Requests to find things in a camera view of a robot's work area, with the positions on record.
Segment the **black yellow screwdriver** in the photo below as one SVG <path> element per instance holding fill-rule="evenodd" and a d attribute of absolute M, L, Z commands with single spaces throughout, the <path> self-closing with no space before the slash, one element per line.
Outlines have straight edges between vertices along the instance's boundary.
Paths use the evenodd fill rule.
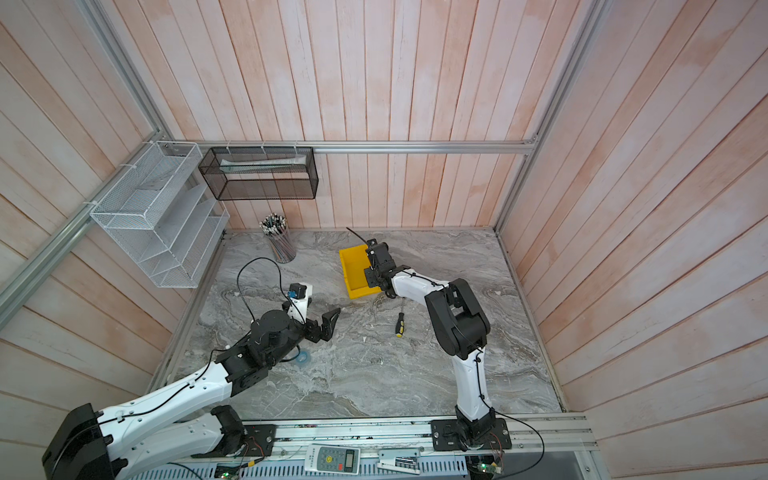
<path fill-rule="evenodd" d="M 396 336 L 401 338 L 404 335 L 404 330 L 405 330 L 404 313 L 400 312 L 398 314 L 398 318 L 395 325 Z"/>

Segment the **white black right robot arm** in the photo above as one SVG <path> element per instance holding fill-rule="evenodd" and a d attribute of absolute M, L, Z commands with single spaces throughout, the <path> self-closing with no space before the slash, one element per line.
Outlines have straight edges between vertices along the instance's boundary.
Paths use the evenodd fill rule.
<path fill-rule="evenodd" d="M 451 357 L 458 389 L 455 433 L 460 448 L 481 444 L 496 424 L 485 375 L 485 347 L 490 322 L 474 291 L 464 279 L 440 281 L 398 265 L 385 242 L 366 241 L 370 287 L 390 298 L 412 300 L 427 309 L 440 347 Z"/>

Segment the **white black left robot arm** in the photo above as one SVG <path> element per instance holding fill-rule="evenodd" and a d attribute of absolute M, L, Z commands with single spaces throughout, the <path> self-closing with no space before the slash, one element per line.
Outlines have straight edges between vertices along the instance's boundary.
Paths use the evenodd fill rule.
<path fill-rule="evenodd" d="M 299 321 L 270 310 L 197 371 L 142 397 L 71 410 L 42 456 L 48 479 L 129 479 L 188 456 L 229 456 L 246 430 L 227 400 L 264 380 L 302 340 L 332 338 L 341 311 Z"/>

